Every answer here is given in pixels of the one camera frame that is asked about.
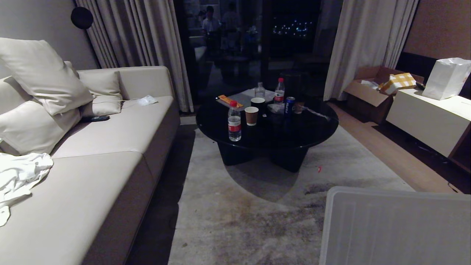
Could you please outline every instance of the water bottle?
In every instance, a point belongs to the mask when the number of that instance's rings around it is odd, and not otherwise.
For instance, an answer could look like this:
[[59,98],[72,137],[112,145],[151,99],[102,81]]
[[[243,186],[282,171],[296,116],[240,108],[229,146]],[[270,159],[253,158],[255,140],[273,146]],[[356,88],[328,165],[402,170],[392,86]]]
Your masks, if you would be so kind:
[[263,87],[263,83],[259,82],[259,85],[255,88],[255,97],[256,98],[265,98],[265,88]]
[[284,100],[284,80],[282,77],[278,78],[278,86],[275,88],[275,98],[273,99],[276,103],[283,103]]
[[229,124],[229,140],[234,142],[240,140],[242,137],[240,111],[238,111],[236,108],[237,101],[231,101],[229,113],[227,114],[227,123]]

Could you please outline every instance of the brown paper cup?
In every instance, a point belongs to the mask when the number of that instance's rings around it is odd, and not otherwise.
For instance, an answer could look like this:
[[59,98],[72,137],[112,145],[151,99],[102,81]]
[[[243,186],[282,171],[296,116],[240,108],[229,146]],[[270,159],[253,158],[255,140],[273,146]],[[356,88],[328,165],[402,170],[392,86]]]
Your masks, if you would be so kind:
[[245,108],[245,119],[247,120],[248,126],[255,126],[257,124],[258,113],[259,113],[259,108],[257,107]]
[[301,114],[302,110],[303,110],[303,107],[304,106],[304,102],[296,102],[294,104],[294,113],[295,114]]

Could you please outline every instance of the gift box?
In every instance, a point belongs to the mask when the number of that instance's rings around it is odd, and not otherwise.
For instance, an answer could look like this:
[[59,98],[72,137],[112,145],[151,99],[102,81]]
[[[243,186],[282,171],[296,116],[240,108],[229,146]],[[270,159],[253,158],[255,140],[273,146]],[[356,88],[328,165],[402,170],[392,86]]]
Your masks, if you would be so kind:
[[382,83],[378,89],[388,95],[396,94],[398,89],[408,89],[415,87],[415,79],[410,73],[390,75],[389,81]]

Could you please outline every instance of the sofa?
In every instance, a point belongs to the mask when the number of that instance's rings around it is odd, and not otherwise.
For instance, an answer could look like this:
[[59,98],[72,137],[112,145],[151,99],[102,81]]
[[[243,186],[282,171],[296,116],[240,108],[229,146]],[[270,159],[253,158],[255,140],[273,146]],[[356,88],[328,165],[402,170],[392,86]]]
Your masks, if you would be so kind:
[[[169,71],[120,72],[123,103],[102,122],[79,123],[51,153],[54,166],[32,197],[11,208],[0,227],[0,264],[124,264],[159,181],[180,123]],[[31,97],[12,78],[0,80],[1,110]]]

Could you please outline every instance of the sofa armrest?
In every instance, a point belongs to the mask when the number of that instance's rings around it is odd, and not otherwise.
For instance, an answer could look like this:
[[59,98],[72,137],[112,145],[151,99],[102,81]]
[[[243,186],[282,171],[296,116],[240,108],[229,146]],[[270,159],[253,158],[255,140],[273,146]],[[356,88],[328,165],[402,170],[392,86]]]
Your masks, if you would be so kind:
[[170,73],[164,66],[121,67],[81,70],[79,72],[120,72],[120,88],[124,99],[174,96]]

